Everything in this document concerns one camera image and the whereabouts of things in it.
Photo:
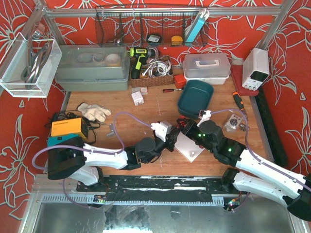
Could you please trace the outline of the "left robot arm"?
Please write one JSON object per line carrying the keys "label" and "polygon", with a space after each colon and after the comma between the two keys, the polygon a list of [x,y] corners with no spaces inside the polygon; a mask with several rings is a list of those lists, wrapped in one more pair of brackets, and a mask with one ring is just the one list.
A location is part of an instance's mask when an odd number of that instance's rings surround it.
{"label": "left robot arm", "polygon": [[141,164],[155,162],[163,150],[172,152],[180,129],[173,127],[162,140],[146,137],[123,150],[98,148],[85,143],[81,136],[70,133],[48,139],[48,179],[75,179],[86,186],[102,181],[100,167],[134,170]]}

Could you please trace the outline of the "teal plastic tray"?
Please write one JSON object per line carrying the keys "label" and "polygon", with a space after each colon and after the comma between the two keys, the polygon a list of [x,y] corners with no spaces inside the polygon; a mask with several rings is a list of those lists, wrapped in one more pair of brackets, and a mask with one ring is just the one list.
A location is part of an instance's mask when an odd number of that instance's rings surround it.
{"label": "teal plastic tray", "polygon": [[179,113],[190,119],[198,119],[200,111],[208,108],[213,93],[213,86],[206,82],[188,81],[177,103]]}

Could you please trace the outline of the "grey metal bracket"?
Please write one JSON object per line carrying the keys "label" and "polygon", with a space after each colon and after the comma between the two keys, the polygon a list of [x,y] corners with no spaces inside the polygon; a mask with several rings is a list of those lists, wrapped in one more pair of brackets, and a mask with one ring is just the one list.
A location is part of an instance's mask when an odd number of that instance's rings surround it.
{"label": "grey metal bracket", "polygon": [[109,130],[110,132],[106,134],[107,137],[113,137],[115,136],[115,130],[113,124],[109,124]]}

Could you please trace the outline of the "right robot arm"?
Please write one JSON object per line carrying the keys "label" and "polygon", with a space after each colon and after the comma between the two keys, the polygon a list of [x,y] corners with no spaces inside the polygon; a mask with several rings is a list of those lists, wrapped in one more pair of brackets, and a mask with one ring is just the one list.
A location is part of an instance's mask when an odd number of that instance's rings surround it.
{"label": "right robot arm", "polygon": [[207,149],[222,164],[232,166],[232,187],[250,192],[285,206],[305,221],[311,219],[311,176],[284,169],[253,153],[251,149],[224,136],[212,120],[197,124],[187,120],[181,132],[195,144]]}

